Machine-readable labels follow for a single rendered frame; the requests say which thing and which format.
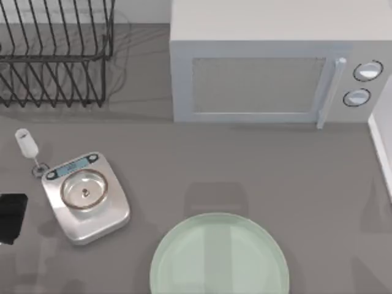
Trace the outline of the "silver kitchen scale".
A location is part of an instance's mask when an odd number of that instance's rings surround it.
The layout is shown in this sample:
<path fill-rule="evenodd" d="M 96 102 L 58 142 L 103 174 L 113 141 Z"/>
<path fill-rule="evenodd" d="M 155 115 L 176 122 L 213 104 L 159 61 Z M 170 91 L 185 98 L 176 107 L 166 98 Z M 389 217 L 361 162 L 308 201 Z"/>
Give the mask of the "silver kitchen scale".
<path fill-rule="evenodd" d="M 126 193 L 102 153 L 86 153 L 49 168 L 41 183 L 58 224 L 74 245 L 89 244 L 130 219 Z"/>

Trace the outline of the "pale microwave oven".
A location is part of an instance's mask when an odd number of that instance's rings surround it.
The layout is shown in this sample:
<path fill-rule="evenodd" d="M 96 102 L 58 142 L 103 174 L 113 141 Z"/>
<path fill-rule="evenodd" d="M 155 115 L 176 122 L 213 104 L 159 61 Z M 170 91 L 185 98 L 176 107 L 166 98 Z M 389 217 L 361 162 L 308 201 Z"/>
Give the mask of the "pale microwave oven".
<path fill-rule="evenodd" d="M 344 51 L 342 74 L 326 123 L 365 123 L 392 80 L 392 0 L 173 0 L 171 40 L 327 41 Z M 380 61 L 372 81 L 354 79 L 359 64 Z M 342 99 L 367 89 L 370 100 Z"/>

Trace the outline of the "microwave oven door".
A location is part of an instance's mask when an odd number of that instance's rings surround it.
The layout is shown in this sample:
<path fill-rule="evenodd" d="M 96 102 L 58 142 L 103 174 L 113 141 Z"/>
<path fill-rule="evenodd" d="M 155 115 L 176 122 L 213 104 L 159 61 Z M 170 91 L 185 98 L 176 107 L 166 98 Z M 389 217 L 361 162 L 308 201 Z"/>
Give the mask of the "microwave oven door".
<path fill-rule="evenodd" d="M 344 55 L 327 41 L 171 40 L 174 120 L 314 123 Z"/>

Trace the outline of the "large microwave knob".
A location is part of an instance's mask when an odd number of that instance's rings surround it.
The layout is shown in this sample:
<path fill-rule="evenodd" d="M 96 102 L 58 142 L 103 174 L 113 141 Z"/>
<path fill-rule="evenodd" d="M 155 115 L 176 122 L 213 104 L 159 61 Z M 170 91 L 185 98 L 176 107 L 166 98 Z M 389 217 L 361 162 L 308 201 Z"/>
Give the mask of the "large microwave knob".
<path fill-rule="evenodd" d="M 383 64 L 380 61 L 371 61 L 359 64 L 353 71 L 353 77 L 360 82 L 375 80 L 383 72 Z"/>

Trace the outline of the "small microwave knob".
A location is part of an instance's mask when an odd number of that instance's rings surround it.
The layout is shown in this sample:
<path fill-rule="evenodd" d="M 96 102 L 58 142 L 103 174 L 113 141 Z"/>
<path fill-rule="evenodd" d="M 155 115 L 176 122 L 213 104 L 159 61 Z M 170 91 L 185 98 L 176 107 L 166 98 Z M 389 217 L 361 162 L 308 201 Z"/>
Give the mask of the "small microwave knob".
<path fill-rule="evenodd" d="M 371 98 L 371 92 L 361 88 L 347 92 L 343 96 L 343 103 L 348 107 L 360 107 L 366 104 Z"/>

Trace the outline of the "pale green round plate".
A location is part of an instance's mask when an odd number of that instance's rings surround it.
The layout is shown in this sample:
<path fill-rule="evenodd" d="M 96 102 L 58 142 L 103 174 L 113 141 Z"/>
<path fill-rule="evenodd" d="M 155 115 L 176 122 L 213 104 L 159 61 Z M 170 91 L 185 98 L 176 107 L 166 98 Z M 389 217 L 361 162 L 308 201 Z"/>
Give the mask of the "pale green round plate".
<path fill-rule="evenodd" d="M 252 220 L 230 213 L 187 218 L 160 241 L 151 294 L 290 294 L 285 255 Z"/>

